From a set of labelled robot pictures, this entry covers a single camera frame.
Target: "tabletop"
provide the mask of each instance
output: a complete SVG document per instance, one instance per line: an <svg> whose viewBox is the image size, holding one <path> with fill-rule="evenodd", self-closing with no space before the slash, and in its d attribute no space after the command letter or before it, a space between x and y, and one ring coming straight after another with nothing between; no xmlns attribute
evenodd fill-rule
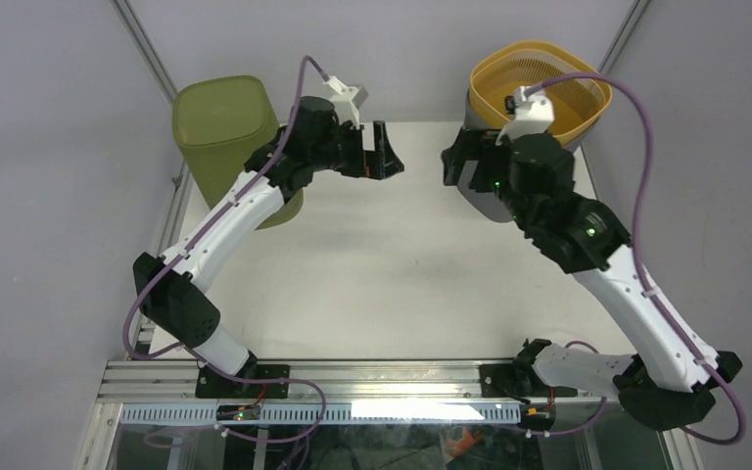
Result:
<svg viewBox="0 0 752 470"><path fill-rule="evenodd" d="M510 357L527 338L632 351L514 223L484 218L443 185L440 152L459 125L388 123L405 164L388 180L316 173L299 214L257 231L207 292L231 334L261 358ZM575 177L593 197L580 153ZM208 211L194 186L181 234ZM173 341L157 328L151 349Z"/></svg>

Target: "gray wall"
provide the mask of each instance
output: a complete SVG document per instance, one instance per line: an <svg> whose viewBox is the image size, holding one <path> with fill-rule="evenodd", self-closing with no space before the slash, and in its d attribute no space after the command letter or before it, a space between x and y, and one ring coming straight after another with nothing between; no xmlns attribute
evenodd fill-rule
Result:
<svg viewBox="0 0 752 470"><path fill-rule="evenodd" d="M752 2L653 2L614 76L651 113L657 161L643 232L653 276L719 349L739 353L734 382L750 433L702 446L709 469L752 468ZM599 195L629 220L641 133L618 97L585 142ZM700 430L730 435L723 396Z"/></svg>
<svg viewBox="0 0 752 470"><path fill-rule="evenodd" d="M72 468L179 169L111 4L0 0L0 469Z"/></svg>
<svg viewBox="0 0 752 470"><path fill-rule="evenodd" d="M462 120L471 69L512 42L598 66L633 0L129 0L178 88L248 73L289 112L298 62L363 82L365 120ZM318 75L308 94L324 93Z"/></svg>

